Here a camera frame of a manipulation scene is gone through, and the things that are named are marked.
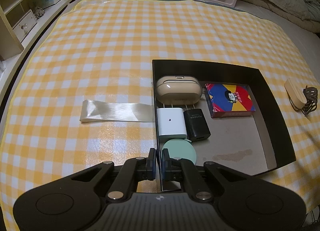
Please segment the cartoon character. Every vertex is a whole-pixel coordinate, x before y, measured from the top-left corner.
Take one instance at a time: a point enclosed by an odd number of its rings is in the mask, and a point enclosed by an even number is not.
[[[224,92],[224,95],[230,103],[236,103],[238,101],[238,96],[236,95],[236,93],[232,93],[230,90]]]

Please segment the clear adhesive tape strip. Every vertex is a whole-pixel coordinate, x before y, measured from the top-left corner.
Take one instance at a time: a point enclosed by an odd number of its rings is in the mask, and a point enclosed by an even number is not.
[[[84,100],[80,121],[154,122],[154,107],[142,103],[106,103]]]

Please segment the open box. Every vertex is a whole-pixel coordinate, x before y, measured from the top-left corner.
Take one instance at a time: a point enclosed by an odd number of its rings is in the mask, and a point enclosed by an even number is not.
[[[197,153],[196,165],[214,161],[249,175],[259,175],[296,160],[281,111],[259,69],[206,61],[155,59],[152,71],[158,156],[163,143],[159,141],[157,108],[162,104],[156,100],[156,82],[163,76],[175,75],[193,76],[202,88],[206,83],[246,85],[256,108],[252,116],[211,118],[203,94],[195,107],[202,109],[211,136],[192,143]],[[160,185],[162,191],[179,188],[162,181]]]

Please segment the white shelf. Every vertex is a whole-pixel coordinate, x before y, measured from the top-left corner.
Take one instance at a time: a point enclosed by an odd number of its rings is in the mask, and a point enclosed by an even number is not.
[[[37,24],[32,28],[32,30],[28,33],[28,35],[21,42],[24,50],[22,53],[13,56],[11,58],[6,59],[7,67],[3,72],[3,75],[0,79],[0,103],[4,97],[4,94],[8,88],[8,85],[17,71],[19,64],[22,59],[25,57],[33,43],[38,39],[43,30],[47,27],[47,25],[57,16],[57,14],[63,10],[72,0],[60,0],[55,5],[46,8],[44,11],[44,15],[37,20]]]
[[[3,9],[4,14],[7,14],[22,1],[23,0],[1,0],[0,5]]]

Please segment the yellow and white gingham tablecloth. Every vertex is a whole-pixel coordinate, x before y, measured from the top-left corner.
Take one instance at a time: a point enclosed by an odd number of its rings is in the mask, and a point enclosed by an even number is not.
[[[194,1],[84,0],[62,15],[31,58],[10,102],[1,142],[0,203],[18,230],[26,190],[101,161],[116,165],[155,147],[153,123],[79,121],[82,101],[152,103],[152,59],[194,59],[260,69],[281,109],[297,161],[263,178],[320,204],[320,109],[304,117],[284,82],[319,83],[296,46],[268,20]],[[155,183],[142,191],[155,191]]]

